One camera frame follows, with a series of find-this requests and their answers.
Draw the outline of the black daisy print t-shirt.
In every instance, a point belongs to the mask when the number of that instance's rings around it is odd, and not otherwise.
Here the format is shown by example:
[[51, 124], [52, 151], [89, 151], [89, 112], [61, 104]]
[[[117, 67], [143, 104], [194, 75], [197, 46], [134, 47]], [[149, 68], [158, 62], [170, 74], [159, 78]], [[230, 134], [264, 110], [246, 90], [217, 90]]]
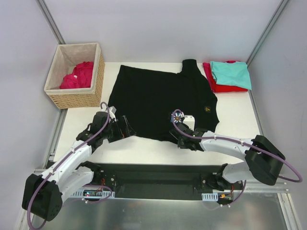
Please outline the black daisy print t-shirt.
[[179, 73], [120, 66], [108, 105], [126, 116], [138, 137], [177, 144], [169, 133], [171, 113], [179, 109], [195, 118], [196, 128], [215, 132], [217, 101], [197, 61], [186, 59]]

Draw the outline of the teal t-shirt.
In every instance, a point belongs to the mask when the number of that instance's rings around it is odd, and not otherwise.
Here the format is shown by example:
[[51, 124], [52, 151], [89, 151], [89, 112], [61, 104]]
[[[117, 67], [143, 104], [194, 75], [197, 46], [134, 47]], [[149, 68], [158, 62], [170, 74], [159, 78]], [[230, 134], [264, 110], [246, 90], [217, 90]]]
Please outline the teal t-shirt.
[[218, 85], [236, 86], [252, 90], [248, 66], [245, 62], [217, 62], [211, 61], [212, 76]]

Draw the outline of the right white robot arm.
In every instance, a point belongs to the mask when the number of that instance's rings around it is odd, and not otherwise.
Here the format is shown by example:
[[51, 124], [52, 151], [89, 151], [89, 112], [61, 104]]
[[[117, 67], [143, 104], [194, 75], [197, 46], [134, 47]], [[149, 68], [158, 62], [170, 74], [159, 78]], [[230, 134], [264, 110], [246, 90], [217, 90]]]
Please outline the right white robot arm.
[[210, 186], [218, 190], [250, 179], [273, 186], [285, 160], [285, 156], [261, 135], [252, 139], [231, 138], [202, 128], [191, 130], [183, 123], [177, 123], [170, 134], [180, 149], [218, 152], [241, 160], [236, 164], [223, 164], [208, 180]]

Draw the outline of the wicker basket with liner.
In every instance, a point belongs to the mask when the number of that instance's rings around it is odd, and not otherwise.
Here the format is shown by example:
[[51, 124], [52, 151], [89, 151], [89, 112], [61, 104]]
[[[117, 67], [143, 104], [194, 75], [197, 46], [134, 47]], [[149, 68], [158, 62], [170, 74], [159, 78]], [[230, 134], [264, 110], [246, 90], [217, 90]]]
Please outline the wicker basket with liner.
[[104, 69], [98, 43], [58, 45], [44, 91], [59, 109], [98, 107]]

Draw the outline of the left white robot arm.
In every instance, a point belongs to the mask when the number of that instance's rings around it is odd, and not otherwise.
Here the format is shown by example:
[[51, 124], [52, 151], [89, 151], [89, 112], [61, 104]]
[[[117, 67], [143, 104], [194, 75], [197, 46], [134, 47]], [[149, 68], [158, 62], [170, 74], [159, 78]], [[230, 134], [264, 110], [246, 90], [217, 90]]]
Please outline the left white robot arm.
[[104, 140], [111, 143], [135, 134], [126, 116], [116, 118], [111, 111], [97, 112], [56, 163], [40, 175], [31, 174], [26, 179], [22, 208], [46, 221], [53, 220], [77, 189], [101, 183], [100, 167], [88, 158]]

